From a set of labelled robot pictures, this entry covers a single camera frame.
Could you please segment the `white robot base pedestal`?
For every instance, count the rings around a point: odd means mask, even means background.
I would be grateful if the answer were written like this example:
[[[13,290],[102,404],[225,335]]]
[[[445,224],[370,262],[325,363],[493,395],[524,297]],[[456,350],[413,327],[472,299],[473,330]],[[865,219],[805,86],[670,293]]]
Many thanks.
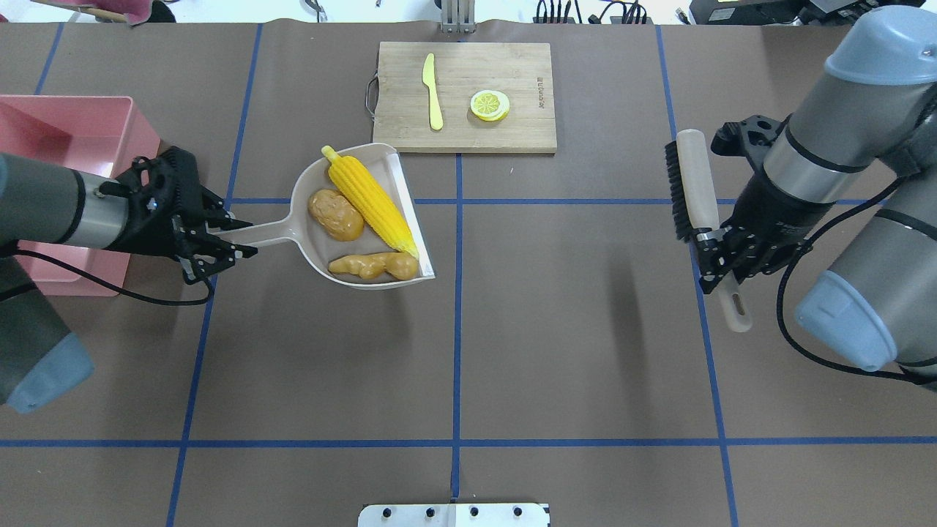
[[[550,526],[549,506],[538,503],[371,504],[358,526]]]

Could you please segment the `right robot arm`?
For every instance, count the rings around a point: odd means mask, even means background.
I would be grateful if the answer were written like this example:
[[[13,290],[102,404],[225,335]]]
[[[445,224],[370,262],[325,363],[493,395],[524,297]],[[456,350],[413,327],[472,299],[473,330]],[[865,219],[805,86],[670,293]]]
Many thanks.
[[[729,326],[740,285],[780,273],[790,347],[841,373],[935,390],[935,13],[885,4],[779,120],[724,123],[666,148],[677,237]]]

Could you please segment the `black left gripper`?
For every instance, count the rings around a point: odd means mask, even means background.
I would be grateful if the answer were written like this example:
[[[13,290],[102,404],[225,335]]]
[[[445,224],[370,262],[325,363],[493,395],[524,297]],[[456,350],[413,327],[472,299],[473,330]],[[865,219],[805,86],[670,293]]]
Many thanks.
[[[250,259],[258,248],[210,236],[253,226],[238,220],[224,200],[201,186],[194,154],[168,147],[154,159],[137,156],[117,177],[127,220],[111,243],[114,253],[179,259],[185,284],[208,280]]]

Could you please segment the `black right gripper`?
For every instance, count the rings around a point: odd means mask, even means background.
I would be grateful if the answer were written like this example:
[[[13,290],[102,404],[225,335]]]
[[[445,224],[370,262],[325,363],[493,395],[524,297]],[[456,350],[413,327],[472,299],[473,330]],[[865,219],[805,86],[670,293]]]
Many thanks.
[[[712,152],[745,157],[753,170],[728,220],[694,229],[699,285],[711,294],[723,280],[742,283],[756,274],[787,266],[832,204],[813,203],[782,191],[764,169],[769,148],[785,139],[785,124],[764,116],[726,122],[716,132]]]

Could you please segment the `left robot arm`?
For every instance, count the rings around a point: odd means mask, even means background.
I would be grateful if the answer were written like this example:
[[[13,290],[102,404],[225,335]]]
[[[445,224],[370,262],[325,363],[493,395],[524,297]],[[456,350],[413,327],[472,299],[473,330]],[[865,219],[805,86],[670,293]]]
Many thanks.
[[[19,154],[2,154],[2,404],[30,414],[82,384],[96,368],[81,339],[51,304],[51,284],[30,263],[55,266],[117,296],[187,307],[214,296],[212,279],[258,249],[224,240],[247,227],[201,183],[194,154],[178,147],[138,156],[104,177]],[[128,290],[41,250],[41,244],[175,261],[195,300]]]

